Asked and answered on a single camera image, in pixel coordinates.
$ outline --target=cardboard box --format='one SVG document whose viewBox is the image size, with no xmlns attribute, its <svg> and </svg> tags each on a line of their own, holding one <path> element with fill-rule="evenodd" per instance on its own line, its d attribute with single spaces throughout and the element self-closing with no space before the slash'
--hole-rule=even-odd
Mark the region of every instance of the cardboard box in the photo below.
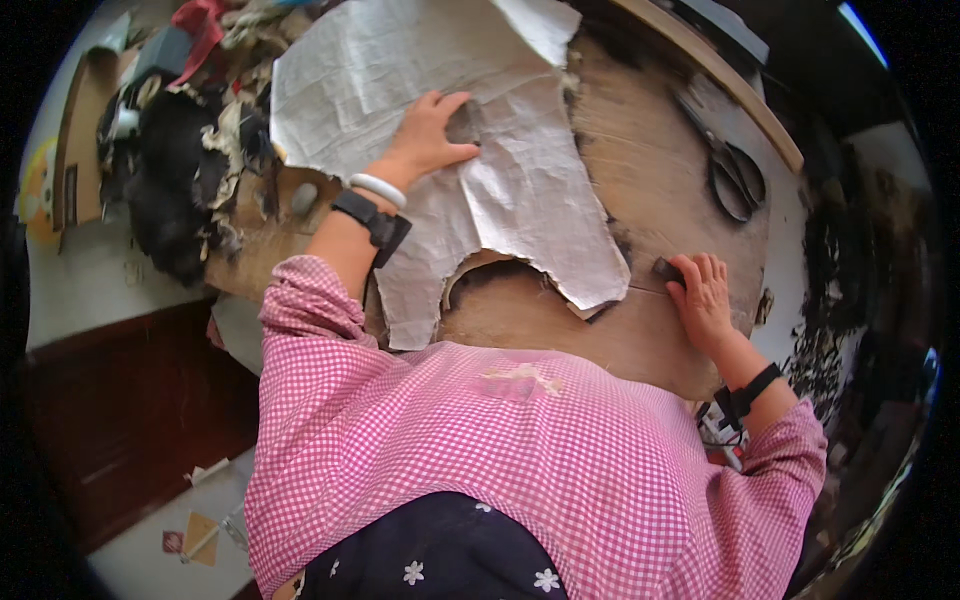
<svg viewBox="0 0 960 600">
<path fill-rule="evenodd" d="M 66 98 L 54 160 L 54 231 L 101 218 L 97 125 L 120 75 L 137 56 L 94 48 L 80 59 Z"/>
</svg>

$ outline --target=pink gingham shirt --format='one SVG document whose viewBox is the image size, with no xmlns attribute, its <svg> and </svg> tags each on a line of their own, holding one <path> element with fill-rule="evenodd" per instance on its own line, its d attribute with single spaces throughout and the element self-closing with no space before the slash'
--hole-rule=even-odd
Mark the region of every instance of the pink gingham shirt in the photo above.
<svg viewBox="0 0 960 600">
<path fill-rule="evenodd" d="M 441 491 L 522 524 L 570 598 L 782 597 L 825 475 L 809 402 L 751 441 L 741 474 L 707 462 L 664 390 L 555 351 L 443 342 L 391 355 L 320 258 L 290 258 L 274 278 L 246 497 L 265 597 Z"/>
</svg>

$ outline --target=white paper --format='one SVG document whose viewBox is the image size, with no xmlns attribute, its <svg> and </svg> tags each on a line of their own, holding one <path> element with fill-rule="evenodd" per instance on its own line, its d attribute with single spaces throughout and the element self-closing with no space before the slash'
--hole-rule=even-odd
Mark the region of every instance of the white paper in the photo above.
<svg viewBox="0 0 960 600">
<path fill-rule="evenodd" d="M 579 20 L 556 0 L 350 0 L 276 61 L 274 141 L 288 165 L 342 180 L 380 158 L 423 93 L 468 90 L 478 106 L 482 155 L 409 191 L 414 227 L 376 271 L 391 348 L 429 344 L 444 281 L 481 248 L 528 259 L 581 309 L 626 295 L 555 68 Z"/>
</svg>

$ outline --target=wooden table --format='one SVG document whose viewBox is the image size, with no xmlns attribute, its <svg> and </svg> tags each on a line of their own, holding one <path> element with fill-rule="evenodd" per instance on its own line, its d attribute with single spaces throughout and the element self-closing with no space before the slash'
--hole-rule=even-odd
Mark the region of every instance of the wooden table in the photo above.
<svg viewBox="0 0 960 600">
<path fill-rule="evenodd" d="M 533 268 L 515 261 L 481 267 L 454 286 L 437 340 L 495 348 L 551 348 L 576 354 L 618 377 L 662 387 L 690 400 L 707 400 L 720 386 L 715 368 L 690 346 L 654 260 L 678 252 L 713 252 L 727 261 L 735 325 L 750 333 L 766 262 L 769 204 L 746 225 L 717 208 L 707 189 L 707 147 L 674 104 L 670 89 L 684 79 L 649 61 L 637 69 L 613 60 L 592 39 L 571 45 L 581 84 L 571 125 L 594 190 L 610 213 L 614 239 L 633 274 L 626 299 L 582 321 Z M 799 181 L 756 123 L 706 78 L 693 80 L 706 120 L 750 154 L 767 179 L 768 202 L 796 194 Z M 290 195 L 303 181 L 318 184 L 322 205 L 305 220 L 291 216 Z M 244 250 L 232 265 L 211 256 L 207 283 L 261 301 L 270 271 L 302 252 L 340 191 L 320 173 L 283 169 L 281 218 L 264 223 L 252 200 L 261 182 L 241 181 L 233 223 L 244 230 Z M 375 289 L 368 294 L 368 329 L 385 341 Z"/>
</svg>

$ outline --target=checkered sleeve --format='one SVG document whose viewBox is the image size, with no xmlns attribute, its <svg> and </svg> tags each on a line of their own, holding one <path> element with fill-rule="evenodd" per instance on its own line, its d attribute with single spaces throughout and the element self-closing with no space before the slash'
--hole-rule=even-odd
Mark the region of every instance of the checkered sleeve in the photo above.
<svg viewBox="0 0 960 600">
<path fill-rule="evenodd" d="M 751 440 L 743 472 L 708 486 L 722 565 L 720 596 L 781 598 L 827 472 L 827 439 L 808 400 Z"/>
<path fill-rule="evenodd" d="M 293 256 L 274 267 L 274 280 L 263 295 L 260 322 L 264 340 L 274 336 L 325 337 L 376 348 L 364 331 L 360 302 L 317 256 Z"/>
</svg>

